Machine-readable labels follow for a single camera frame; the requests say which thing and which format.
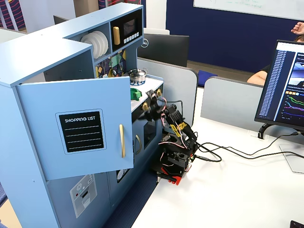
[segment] gray divider panel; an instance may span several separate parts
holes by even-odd
[[[205,84],[200,116],[258,132],[263,123],[255,122],[254,118],[262,91],[263,87],[259,85],[212,77]],[[271,126],[265,134],[278,137],[292,132],[294,129]],[[304,144],[304,137],[301,135],[285,139]]]
[[[147,69],[149,75],[163,78],[164,97],[168,101],[181,100],[183,102],[185,122],[192,126],[198,86],[197,73],[190,68],[145,58],[138,58],[137,67]],[[181,113],[181,103],[176,103],[176,106]]]

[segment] silver pot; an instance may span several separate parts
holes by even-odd
[[[147,71],[134,69],[134,70],[130,70],[128,72],[128,75],[130,76],[131,82],[142,83],[146,81]]]

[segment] person's arm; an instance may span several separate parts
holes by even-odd
[[[265,84],[266,77],[267,77],[267,72],[261,70],[256,74],[252,75],[247,82],[263,86]]]
[[[294,29],[291,30],[291,32],[295,33],[297,35],[304,35],[304,23],[303,22],[298,22],[294,26]]]

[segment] whiteboard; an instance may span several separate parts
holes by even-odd
[[[304,0],[194,0],[194,7],[304,20]]]

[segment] monitor stand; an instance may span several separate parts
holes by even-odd
[[[304,145],[298,144],[280,144],[282,152],[291,151],[304,156]],[[284,153],[284,156],[291,168],[292,172],[304,173],[304,159],[293,154]]]

